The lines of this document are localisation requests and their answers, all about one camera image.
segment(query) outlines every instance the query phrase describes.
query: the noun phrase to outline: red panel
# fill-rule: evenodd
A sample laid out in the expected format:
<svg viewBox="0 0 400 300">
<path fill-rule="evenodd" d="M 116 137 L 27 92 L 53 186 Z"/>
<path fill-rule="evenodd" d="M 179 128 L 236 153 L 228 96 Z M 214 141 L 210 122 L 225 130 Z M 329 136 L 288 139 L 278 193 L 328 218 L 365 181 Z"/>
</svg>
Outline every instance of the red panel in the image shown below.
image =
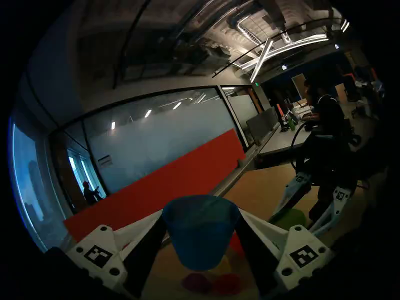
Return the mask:
<svg viewBox="0 0 400 300">
<path fill-rule="evenodd" d="M 64 221 L 78 242 L 99 225 L 125 227 L 183 196 L 208 194 L 244 159 L 233 129 Z"/>
</svg>

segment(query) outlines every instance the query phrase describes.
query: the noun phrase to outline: frosted glass wall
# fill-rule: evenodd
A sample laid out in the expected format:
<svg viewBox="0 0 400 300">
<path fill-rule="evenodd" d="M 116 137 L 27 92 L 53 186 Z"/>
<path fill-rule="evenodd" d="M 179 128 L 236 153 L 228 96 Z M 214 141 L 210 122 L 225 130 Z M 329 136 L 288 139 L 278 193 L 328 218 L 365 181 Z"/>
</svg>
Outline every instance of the frosted glass wall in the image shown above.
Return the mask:
<svg viewBox="0 0 400 300">
<path fill-rule="evenodd" d="M 137 100 L 84 121 L 110 193 L 235 128 L 214 88 Z"/>
</svg>

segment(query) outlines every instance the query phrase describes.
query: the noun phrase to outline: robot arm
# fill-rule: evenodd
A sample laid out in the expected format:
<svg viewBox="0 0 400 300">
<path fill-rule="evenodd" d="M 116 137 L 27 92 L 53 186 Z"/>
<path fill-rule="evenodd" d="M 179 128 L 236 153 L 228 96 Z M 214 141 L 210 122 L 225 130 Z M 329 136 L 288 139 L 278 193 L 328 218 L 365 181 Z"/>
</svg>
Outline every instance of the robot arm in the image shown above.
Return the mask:
<svg viewBox="0 0 400 300">
<path fill-rule="evenodd" d="M 287 292 L 332 259 L 330 249 L 303 226 L 287 231 L 239 211 L 235 230 L 260 295 Z M 166 233 L 159 210 L 119 230 L 100 225 L 67 255 L 107 288 L 140 298 Z"/>
</svg>

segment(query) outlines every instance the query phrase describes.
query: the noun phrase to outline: gray partition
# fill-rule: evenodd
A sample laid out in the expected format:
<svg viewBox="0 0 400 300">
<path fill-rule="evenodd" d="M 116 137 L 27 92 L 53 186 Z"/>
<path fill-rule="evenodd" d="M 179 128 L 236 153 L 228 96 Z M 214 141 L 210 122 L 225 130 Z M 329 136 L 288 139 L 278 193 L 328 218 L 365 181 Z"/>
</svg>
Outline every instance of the gray partition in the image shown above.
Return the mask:
<svg viewBox="0 0 400 300">
<path fill-rule="evenodd" d="M 273 107 L 268 108 L 247 121 L 247 126 L 257 145 L 260 145 L 261 140 L 266 136 L 266 134 L 273 130 L 274 125 L 277 122 L 278 119 Z"/>
</svg>

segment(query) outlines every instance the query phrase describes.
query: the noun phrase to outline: green object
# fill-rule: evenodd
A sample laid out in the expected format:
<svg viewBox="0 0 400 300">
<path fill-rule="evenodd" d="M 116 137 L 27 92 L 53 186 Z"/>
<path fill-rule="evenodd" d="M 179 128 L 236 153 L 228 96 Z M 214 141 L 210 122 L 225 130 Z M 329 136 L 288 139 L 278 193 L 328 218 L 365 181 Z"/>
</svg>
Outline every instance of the green object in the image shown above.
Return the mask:
<svg viewBox="0 0 400 300">
<path fill-rule="evenodd" d="M 292 208 L 289 209 L 289 211 L 286 212 L 281 219 L 279 219 L 277 222 L 273 222 L 272 224 L 284 230 L 289 230 L 290 227 L 295 225 L 306 226 L 306 221 L 306 216 L 301 210 Z"/>
<path fill-rule="evenodd" d="M 293 122 L 293 119 L 292 119 L 291 116 L 287 117 L 287 123 L 289 124 L 289 127 L 290 127 L 291 131 L 295 131 L 296 130 L 295 123 Z"/>
</svg>

